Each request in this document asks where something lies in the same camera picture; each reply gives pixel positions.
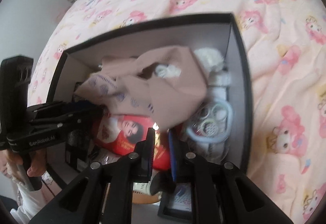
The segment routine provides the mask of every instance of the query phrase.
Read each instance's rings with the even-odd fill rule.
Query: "pink bedsheet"
[[[233,12],[254,93],[248,176],[304,223],[326,191],[326,10],[320,0],[78,0],[50,37],[29,88],[46,101],[62,52],[122,26],[190,13]]]

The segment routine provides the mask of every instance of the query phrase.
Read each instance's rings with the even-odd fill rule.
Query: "hand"
[[[8,173],[7,170],[7,160],[4,154],[2,153],[2,151],[0,151],[0,173],[2,173],[4,176],[8,178],[11,178],[11,175]]]
[[[11,150],[4,150],[4,155],[12,169],[13,176],[21,180],[21,177],[17,173],[16,165],[23,164],[22,157],[17,153],[13,153]],[[46,172],[46,149],[37,150],[30,155],[32,162],[30,168],[27,170],[27,175],[29,177],[42,176]]]

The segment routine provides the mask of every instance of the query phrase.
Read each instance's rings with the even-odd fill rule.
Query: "beige fabric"
[[[95,73],[76,91],[94,104],[104,104],[112,114],[150,116],[160,129],[187,120],[206,95],[204,76],[188,47],[153,49],[134,59],[103,59]],[[181,69],[179,77],[159,78],[157,64]]]

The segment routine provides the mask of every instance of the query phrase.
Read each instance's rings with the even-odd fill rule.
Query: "silver screw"
[[[233,169],[233,163],[232,162],[226,162],[225,164],[224,164],[224,168],[225,169],[228,169],[228,170],[231,170],[231,169]]]
[[[193,152],[188,152],[186,155],[185,155],[188,159],[193,159],[196,157],[196,154],[194,154]]]
[[[99,162],[92,162],[91,163],[91,169],[96,170],[101,167],[101,164]]]
[[[139,154],[137,152],[132,152],[129,154],[130,159],[137,159],[139,157]]]

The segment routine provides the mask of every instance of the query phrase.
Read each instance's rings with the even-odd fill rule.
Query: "white sleeve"
[[[23,205],[18,210],[12,209],[11,215],[18,224],[27,224],[44,206],[45,200],[41,190],[29,191],[22,183],[18,184]]]

